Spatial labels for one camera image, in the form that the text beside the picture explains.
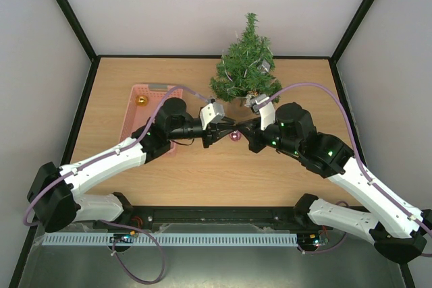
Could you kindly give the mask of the pink bauble ornament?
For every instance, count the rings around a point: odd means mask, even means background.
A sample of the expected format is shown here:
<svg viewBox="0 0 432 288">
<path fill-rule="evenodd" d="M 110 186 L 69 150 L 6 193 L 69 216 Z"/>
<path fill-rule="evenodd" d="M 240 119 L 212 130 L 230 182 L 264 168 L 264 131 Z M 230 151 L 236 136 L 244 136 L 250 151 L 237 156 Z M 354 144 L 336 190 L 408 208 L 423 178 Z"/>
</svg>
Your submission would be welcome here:
<svg viewBox="0 0 432 288">
<path fill-rule="evenodd" d="M 239 141 L 242 137 L 242 134 L 239 131 L 233 131 L 230 135 L 229 135 L 230 139 L 232 141 Z"/>
</svg>

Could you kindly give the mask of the silver reindeer ornament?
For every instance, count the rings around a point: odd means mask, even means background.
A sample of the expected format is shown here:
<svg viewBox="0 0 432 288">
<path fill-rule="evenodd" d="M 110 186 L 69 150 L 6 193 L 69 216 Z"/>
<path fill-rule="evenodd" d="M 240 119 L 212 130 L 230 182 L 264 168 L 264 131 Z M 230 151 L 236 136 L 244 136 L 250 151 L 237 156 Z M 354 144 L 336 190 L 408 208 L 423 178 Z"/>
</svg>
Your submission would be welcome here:
<svg viewBox="0 0 432 288">
<path fill-rule="evenodd" d="M 250 106 L 254 103 L 255 98 L 259 97 L 260 95 L 261 95 L 261 94 L 260 94 L 259 92 L 249 92 L 249 93 L 245 96 L 245 100 L 246 100 L 245 105 L 246 105 L 247 107 L 250 107 Z"/>
</svg>

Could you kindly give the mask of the silver gift box ornament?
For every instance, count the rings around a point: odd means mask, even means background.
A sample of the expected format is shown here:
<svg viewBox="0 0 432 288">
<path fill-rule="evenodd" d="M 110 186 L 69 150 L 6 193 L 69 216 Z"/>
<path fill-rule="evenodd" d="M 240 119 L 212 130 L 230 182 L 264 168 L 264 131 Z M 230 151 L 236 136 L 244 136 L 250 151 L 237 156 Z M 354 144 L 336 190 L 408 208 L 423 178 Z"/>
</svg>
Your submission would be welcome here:
<svg viewBox="0 0 432 288">
<path fill-rule="evenodd" d="M 268 61 L 263 60 L 258 66 L 258 69 L 262 74 L 267 74 L 271 71 L 271 64 Z"/>
</svg>

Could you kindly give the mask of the pink plastic basket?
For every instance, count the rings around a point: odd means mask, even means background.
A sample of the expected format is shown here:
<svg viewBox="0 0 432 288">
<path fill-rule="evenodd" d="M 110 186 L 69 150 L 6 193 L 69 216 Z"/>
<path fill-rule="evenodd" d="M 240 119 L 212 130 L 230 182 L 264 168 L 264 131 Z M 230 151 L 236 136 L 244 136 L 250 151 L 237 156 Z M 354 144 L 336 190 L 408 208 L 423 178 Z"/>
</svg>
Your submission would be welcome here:
<svg viewBox="0 0 432 288">
<path fill-rule="evenodd" d="M 161 99 L 166 92 L 173 88 L 173 85 L 167 84 L 135 84 L 131 89 L 128 99 L 128 106 L 124 115 L 124 121 L 119 137 L 119 141 L 130 137 L 132 132 L 138 128 L 145 126 L 148 118 L 153 114 Z M 148 97 L 148 105 L 139 107 L 135 103 L 135 98 L 138 95 Z"/>
</svg>

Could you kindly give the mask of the gold bauble ornament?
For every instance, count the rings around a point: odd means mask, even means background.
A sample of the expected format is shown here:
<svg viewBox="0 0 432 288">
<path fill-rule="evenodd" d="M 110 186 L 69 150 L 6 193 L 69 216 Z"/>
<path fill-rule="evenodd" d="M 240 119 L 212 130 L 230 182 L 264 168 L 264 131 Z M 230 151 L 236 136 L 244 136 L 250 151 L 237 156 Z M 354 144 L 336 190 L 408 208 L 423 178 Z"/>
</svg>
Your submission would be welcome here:
<svg viewBox="0 0 432 288">
<path fill-rule="evenodd" d="M 148 97 L 145 96 L 145 95 L 138 95 L 138 96 L 136 96 L 136 98 L 135 98 L 135 103 L 136 103 L 136 105 L 139 106 L 139 107 L 145 107 L 145 106 L 148 105 L 148 103 L 149 103 L 149 99 L 148 99 Z"/>
</svg>

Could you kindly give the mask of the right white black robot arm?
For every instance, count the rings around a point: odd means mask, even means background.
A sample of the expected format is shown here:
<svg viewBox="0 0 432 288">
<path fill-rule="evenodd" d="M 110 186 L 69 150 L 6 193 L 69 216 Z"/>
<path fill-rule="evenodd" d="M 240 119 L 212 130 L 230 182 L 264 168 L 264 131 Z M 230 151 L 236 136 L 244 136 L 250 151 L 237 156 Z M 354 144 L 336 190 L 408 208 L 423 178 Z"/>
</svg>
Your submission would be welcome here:
<svg viewBox="0 0 432 288">
<path fill-rule="evenodd" d="M 297 160 L 306 170 L 345 189 L 365 208 L 361 212 L 304 194 L 294 207 L 294 220 L 307 229 L 313 224 L 333 227 L 374 246 L 388 260 L 405 264 L 424 256 L 425 235 L 431 231 L 431 211 L 420 210 L 392 192 L 356 160 L 353 149 L 331 134 L 318 132 L 311 114 L 288 103 L 237 125 L 258 153 L 272 147 Z"/>
</svg>

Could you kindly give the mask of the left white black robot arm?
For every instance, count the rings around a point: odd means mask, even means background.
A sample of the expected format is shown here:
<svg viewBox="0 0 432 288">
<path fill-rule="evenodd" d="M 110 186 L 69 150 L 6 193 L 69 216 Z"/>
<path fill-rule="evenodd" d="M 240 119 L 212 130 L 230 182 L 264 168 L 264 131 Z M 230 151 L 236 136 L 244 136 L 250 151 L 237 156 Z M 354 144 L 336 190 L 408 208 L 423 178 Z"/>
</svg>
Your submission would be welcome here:
<svg viewBox="0 0 432 288">
<path fill-rule="evenodd" d="M 204 148 L 235 128 L 223 106 L 212 100 L 193 118 L 186 102 L 172 97 L 160 104 L 154 119 L 104 152 L 77 163 L 41 166 L 27 195 L 39 224 L 47 233 L 81 221 L 126 221 L 132 207 L 120 193 L 90 195 L 95 185 L 133 167 L 147 164 L 171 150 L 174 140 L 201 139 Z"/>
</svg>

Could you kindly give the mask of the black frame rail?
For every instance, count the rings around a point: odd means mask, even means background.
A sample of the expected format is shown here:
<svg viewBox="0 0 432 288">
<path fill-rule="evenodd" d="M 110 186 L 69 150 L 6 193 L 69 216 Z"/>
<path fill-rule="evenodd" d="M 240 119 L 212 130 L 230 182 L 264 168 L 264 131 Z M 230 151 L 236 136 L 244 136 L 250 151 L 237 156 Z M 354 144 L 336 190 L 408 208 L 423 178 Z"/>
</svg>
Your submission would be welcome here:
<svg viewBox="0 0 432 288">
<path fill-rule="evenodd" d="M 116 223 L 138 225 L 141 229 L 156 232 L 162 225 L 255 225 L 291 233 L 319 231 L 320 225 L 312 223 L 302 226 L 294 219 L 291 206 L 282 207 L 180 207 L 180 206 L 135 206 L 124 221 Z"/>
</svg>

